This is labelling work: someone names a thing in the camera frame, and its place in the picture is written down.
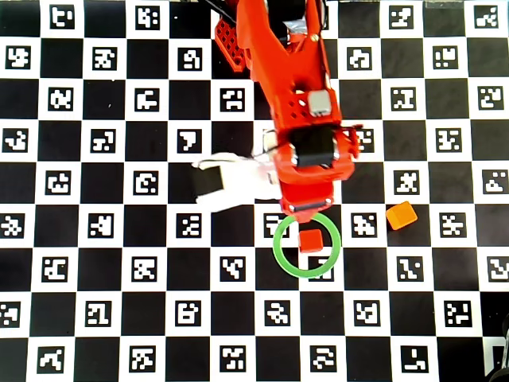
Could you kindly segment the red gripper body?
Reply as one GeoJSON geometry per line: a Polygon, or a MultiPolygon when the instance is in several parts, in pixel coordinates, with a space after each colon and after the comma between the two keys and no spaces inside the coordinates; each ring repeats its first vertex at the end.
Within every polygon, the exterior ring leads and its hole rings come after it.
{"type": "Polygon", "coordinates": [[[314,214],[328,209],[335,201],[334,183],[348,180],[355,169],[352,156],[334,159],[329,168],[300,168],[289,156],[275,156],[274,165],[285,214],[314,214]]]}

